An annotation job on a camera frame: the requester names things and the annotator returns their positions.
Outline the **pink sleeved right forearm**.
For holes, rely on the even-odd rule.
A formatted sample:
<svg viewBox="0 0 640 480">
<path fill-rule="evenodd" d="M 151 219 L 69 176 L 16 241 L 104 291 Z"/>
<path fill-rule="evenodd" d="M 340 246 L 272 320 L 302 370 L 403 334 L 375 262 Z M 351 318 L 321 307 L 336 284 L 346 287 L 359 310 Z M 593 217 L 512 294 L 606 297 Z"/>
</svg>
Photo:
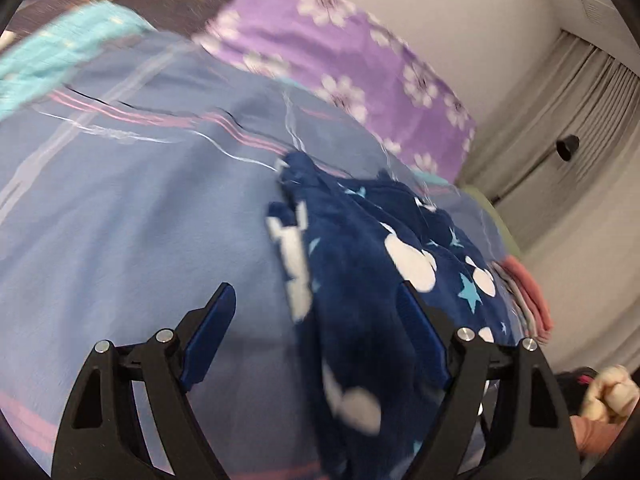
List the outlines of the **pink sleeved right forearm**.
<svg viewBox="0 0 640 480">
<path fill-rule="evenodd" d="M 615 442 L 625 424 L 596 422 L 585 417 L 570 418 L 578 453 L 585 455 L 603 455 Z"/>
</svg>

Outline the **white gloved right hand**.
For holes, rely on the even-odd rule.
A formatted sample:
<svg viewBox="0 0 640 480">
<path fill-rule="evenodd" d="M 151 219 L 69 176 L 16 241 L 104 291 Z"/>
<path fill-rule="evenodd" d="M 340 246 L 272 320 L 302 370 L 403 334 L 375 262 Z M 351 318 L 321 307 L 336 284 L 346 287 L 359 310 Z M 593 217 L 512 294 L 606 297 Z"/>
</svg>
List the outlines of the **white gloved right hand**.
<svg viewBox="0 0 640 480">
<path fill-rule="evenodd" d="M 626 367 L 610 366 L 590 382 L 579 415 L 594 422 L 626 422 L 639 401 L 639 387 Z"/>
</svg>

